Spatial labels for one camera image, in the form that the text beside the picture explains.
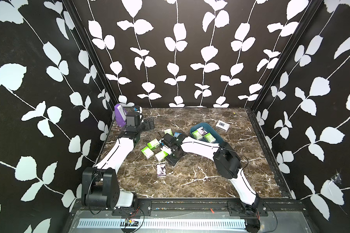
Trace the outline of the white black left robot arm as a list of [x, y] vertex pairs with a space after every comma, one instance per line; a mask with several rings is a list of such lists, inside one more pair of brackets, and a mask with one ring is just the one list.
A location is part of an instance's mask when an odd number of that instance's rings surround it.
[[118, 182], [118, 171], [126, 157], [140, 140], [141, 133], [155, 128], [153, 118], [143, 119], [141, 113], [128, 113], [126, 125], [117, 137], [109, 153], [94, 167], [86, 168], [82, 174], [81, 202], [86, 207], [131, 207], [135, 208], [135, 194], [122, 191]]

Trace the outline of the green white tissue pack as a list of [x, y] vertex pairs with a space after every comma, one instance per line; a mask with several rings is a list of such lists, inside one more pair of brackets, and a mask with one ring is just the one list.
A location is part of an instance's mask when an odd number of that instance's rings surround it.
[[215, 143], [215, 142], [216, 142], [216, 138], [215, 138], [211, 133], [204, 134], [203, 138], [204, 138], [208, 143]]

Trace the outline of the green tissue pack front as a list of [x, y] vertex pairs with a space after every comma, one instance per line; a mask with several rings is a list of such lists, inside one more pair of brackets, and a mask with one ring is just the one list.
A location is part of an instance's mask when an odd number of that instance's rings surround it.
[[197, 130], [191, 132], [191, 134], [192, 134], [193, 138], [196, 140], [201, 140], [203, 138], [203, 136]]

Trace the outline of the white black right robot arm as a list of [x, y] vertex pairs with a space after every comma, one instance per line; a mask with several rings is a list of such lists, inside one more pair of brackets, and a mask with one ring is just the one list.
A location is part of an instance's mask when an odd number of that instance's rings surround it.
[[235, 187], [246, 215], [257, 213], [260, 197], [245, 177], [241, 159], [229, 143], [209, 143], [190, 136], [173, 137], [165, 134], [161, 139], [161, 148], [177, 159], [186, 153], [192, 153], [212, 160], [218, 173], [229, 179]]

